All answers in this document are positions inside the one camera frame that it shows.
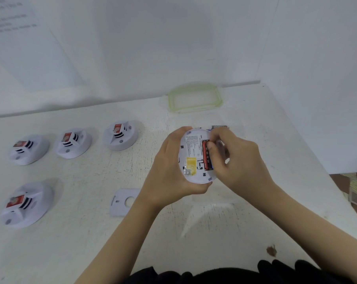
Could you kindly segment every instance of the person's right hand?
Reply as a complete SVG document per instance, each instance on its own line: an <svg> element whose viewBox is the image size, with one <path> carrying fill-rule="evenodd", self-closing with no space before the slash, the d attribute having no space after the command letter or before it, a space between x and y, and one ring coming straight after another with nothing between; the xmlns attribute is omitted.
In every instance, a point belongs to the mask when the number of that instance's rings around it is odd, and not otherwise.
<svg viewBox="0 0 357 284"><path fill-rule="evenodd" d="M226 156L229 154L227 164L215 144L219 140L225 144ZM252 205L259 198L265 198L270 190L278 188L256 143L238 138L231 130L222 127L211 131L207 148L219 180Z"/></svg>

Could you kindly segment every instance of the forearm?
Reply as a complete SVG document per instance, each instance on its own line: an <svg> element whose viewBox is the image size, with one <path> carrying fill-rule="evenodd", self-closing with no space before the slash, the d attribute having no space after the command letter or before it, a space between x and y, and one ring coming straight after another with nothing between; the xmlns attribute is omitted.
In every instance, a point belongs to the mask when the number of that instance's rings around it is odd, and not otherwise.
<svg viewBox="0 0 357 284"><path fill-rule="evenodd" d="M323 269L357 283L357 239L313 213L277 187L258 209L293 238Z"/></svg>
<svg viewBox="0 0 357 284"><path fill-rule="evenodd" d="M137 198L75 284L114 284L127 278L158 213Z"/></svg>

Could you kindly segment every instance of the brown stain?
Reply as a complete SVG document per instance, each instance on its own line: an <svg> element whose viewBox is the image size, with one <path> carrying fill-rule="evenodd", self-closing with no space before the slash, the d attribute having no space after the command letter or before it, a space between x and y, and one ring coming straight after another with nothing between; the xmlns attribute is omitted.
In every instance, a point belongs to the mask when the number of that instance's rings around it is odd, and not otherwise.
<svg viewBox="0 0 357 284"><path fill-rule="evenodd" d="M268 248L267 248L267 253L268 253L270 256L276 257L276 255L277 255L276 246L275 246L274 244L273 244L273 246L268 246Z"/></svg>

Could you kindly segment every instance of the wall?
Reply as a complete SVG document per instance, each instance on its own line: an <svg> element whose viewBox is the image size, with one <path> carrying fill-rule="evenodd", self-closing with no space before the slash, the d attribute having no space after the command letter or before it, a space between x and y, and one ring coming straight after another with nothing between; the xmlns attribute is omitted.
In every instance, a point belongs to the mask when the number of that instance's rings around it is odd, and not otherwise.
<svg viewBox="0 0 357 284"><path fill-rule="evenodd" d="M0 115L266 82L330 173L357 171L357 0L32 0L84 86L29 93L0 65Z"/></svg>
<svg viewBox="0 0 357 284"><path fill-rule="evenodd" d="M0 66L0 115L160 96L192 81L254 80L278 2L31 1L86 85L29 93Z"/></svg>
<svg viewBox="0 0 357 284"><path fill-rule="evenodd" d="M256 77L329 173L357 172L357 0L280 0Z"/></svg>

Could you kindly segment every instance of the paper on wall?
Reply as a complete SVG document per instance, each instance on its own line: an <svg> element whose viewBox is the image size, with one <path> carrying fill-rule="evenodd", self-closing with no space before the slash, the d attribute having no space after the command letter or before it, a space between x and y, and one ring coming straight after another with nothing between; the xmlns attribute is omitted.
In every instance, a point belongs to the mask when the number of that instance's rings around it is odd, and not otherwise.
<svg viewBox="0 0 357 284"><path fill-rule="evenodd" d="M30 92L83 84L30 0L0 0L0 64Z"/></svg>

